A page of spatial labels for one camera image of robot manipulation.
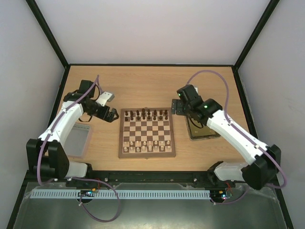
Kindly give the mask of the gold tin with pieces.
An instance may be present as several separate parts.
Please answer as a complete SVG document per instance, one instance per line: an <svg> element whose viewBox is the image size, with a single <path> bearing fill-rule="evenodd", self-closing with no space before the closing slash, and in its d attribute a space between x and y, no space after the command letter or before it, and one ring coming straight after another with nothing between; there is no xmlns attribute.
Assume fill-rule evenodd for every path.
<svg viewBox="0 0 305 229"><path fill-rule="evenodd" d="M185 120L186 120L189 138L192 141L207 140L207 139L214 139L220 137L220 135L214 130L210 129L207 126L202 125L201 123L193 119L190 119L189 117L186 117Z"/></svg>

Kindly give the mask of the wooden chess board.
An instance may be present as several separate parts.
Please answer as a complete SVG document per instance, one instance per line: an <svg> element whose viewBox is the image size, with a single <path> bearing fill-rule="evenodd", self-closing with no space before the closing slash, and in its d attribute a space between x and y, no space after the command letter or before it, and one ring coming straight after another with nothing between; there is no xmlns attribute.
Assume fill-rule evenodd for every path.
<svg viewBox="0 0 305 229"><path fill-rule="evenodd" d="M122 109L118 157L120 159L176 157L170 108Z"/></svg>

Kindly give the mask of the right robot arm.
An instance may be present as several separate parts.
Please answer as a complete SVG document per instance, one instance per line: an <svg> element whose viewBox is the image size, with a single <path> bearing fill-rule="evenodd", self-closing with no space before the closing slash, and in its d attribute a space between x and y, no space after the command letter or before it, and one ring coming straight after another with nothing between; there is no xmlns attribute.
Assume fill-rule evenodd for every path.
<svg viewBox="0 0 305 229"><path fill-rule="evenodd" d="M238 125L214 99L204 101L195 87L188 84L177 90L182 114L206 126L230 143L244 158L244 163L221 162L208 175L213 187L226 180L243 181L260 190L280 171L281 150L268 146Z"/></svg>

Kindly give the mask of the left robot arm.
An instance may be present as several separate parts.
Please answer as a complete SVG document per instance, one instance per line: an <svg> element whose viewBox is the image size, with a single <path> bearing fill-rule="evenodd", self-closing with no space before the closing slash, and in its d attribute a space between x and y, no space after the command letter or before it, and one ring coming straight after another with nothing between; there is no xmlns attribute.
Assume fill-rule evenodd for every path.
<svg viewBox="0 0 305 229"><path fill-rule="evenodd" d="M99 78L82 80L79 89L65 95L60 112L48 128L26 143L29 169L36 174L40 186L42 176L52 182L64 178L84 178L89 165L69 161L64 145L75 123L83 114L111 123L119 118L115 108L107 106L114 94L101 89Z"/></svg>

